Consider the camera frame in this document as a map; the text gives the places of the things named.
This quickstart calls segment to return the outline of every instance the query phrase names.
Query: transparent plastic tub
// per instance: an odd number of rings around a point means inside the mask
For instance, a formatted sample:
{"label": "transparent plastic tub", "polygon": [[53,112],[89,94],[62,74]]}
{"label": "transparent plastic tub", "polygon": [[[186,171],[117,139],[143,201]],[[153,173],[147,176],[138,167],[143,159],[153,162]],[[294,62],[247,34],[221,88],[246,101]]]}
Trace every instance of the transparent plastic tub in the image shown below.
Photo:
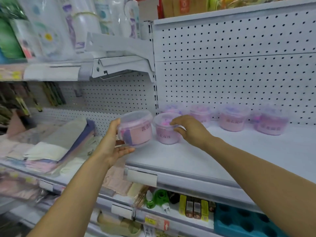
{"label": "transparent plastic tub", "polygon": [[168,102],[159,104],[160,113],[171,112],[185,115],[185,107],[181,102]]}
{"label": "transparent plastic tub", "polygon": [[178,143],[181,135],[173,129],[178,125],[170,125],[170,122],[181,116],[178,113],[161,113],[155,116],[153,124],[156,127],[157,140],[166,145]]}
{"label": "transparent plastic tub", "polygon": [[132,111],[121,117],[118,127],[118,137],[125,144],[132,147],[141,147],[152,139],[151,122],[153,116],[150,111]]}
{"label": "transparent plastic tub", "polygon": [[238,104],[227,104],[220,112],[219,126],[227,131],[242,131],[250,114],[249,107]]}
{"label": "transparent plastic tub", "polygon": [[281,107],[267,105],[259,111],[255,119],[254,128],[267,135],[281,135],[288,125],[289,112]]}
{"label": "transparent plastic tub", "polygon": [[206,128],[211,124],[215,109],[205,104],[195,104],[190,107],[190,115],[201,122]]}

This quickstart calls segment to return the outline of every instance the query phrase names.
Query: round hole in tray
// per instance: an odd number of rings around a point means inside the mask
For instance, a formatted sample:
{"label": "round hole in tray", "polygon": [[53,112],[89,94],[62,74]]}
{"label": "round hole in tray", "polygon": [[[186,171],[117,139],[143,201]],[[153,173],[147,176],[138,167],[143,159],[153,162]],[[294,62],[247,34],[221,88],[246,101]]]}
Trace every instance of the round hole in tray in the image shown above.
{"label": "round hole in tray", "polygon": [[230,207],[227,206],[227,205],[222,205],[222,204],[220,204],[220,205],[219,205],[219,208],[220,208],[222,211],[224,211],[224,212],[230,211]]}
{"label": "round hole in tray", "polygon": [[248,217],[250,216],[250,212],[249,211],[246,211],[246,210],[242,210],[242,209],[239,209],[237,210],[238,214],[240,214],[241,216],[243,217]]}
{"label": "round hole in tray", "polygon": [[240,225],[245,231],[247,231],[249,233],[254,230],[253,224],[250,223],[249,221],[243,221]]}
{"label": "round hole in tray", "polygon": [[270,222],[269,218],[266,215],[263,215],[263,214],[260,214],[260,213],[257,213],[257,215],[258,215],[259,219],[261,219],[263,222],[265,222],[265,223],[269,223]]}
{"label": "round hole in tray", "polygon": [[222,215],[219,220],[224,224],[224,225],[231,225],[233,223],[233,220],[229,215]]}
{"label": "round hole in tray", "polygon": [[277,237],[277,233],[274,229],[272,229],[269,226],[266,226],[263,228],[263,233],[267,236],[267,237]]}

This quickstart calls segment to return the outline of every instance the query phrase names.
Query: teal plastic tray with holes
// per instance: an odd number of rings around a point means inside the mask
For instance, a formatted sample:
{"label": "teal plastic tray with holes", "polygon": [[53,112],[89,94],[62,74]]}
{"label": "teal plastic tray with holes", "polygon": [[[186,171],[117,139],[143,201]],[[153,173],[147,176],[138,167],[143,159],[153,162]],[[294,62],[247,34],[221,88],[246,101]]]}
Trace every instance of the teal plastic tray with holes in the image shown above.
{"label": "teal plastic tray with holes", "polygon": [[214,232],[227,237],[287,237],[263,214],[217,204]]}

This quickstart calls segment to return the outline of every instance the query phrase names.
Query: container lid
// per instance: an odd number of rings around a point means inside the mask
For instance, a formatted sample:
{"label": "container lid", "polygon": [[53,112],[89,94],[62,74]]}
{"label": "container lid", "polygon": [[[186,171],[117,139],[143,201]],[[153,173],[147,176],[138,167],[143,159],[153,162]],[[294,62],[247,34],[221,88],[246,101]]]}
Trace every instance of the container lid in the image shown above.
{"label": "container lid", "polygon": [[148,121],[152,121],[153,116],[150,111],[132,111],[121,116],[121,128],[132,128]]}
{"label": "container lid", "polygon": [[171,112],[166,112],[166,113],[161,113],[159,115],[156,115],[153,121],[154,126],[161,127],[161,128],[174,128],[177,125],[170,125],[170,122],[178,116],[181,116],[181,115],[179,113],[171,113]]}
{"label": "container lid", "polygon": [[222,109],[222,113],[236,117],[244,117],[250,114],[250,108],[242,104],[226,104]]}
{"label": "container lid", "polygon": [[206,105],[206,104],[195,104],[191,105],[190,112],[192,114],[197,115],[207,115],[214,112],[214,108],[212,106]]}
{"label": "container lid", "polygon": [[172,112],[182,114],[184,105],[181,102],[168,102],[159,104],[160,112]]}
{"label": "container lid", "polygon": [[264,115],[269,115],[272,118],[289,118],[288,110],[277,105],[266,105],[265,107],[261,108],[261,113]]}

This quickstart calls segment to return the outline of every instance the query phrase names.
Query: pegboard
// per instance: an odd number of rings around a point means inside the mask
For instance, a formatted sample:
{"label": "pegboard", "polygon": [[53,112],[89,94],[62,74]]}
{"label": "pegboard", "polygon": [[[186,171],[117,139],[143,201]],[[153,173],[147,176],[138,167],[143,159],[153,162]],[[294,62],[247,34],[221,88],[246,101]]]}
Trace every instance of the pegboard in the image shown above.
{"label": "pegboard", "polygon": [[155,61],[316,52],[315,2],[232,15],[222,12],[154,25]]}
{"label": "pegboard", "polygon": [[316,54],[157,62],[158,103],[284,106],[291,123],[316,125]]}
{"label": "pegboard", "polygon": [[[60,81],[58,84],[67,104],[52,107],[41,83],[29,82],[31,91],[44,107],[42,113],[36,109],[32,111],[37,122],[85,116],[95,121],[97,134],[104,135],[111,120],[124,113],[137,110],[149,110],[153,115],[156,113],[156,91],[147,73],[131,72],[109,80],[97,78],[89,82]],[[81,88],[84,104],[76,101],[74,84]]]}

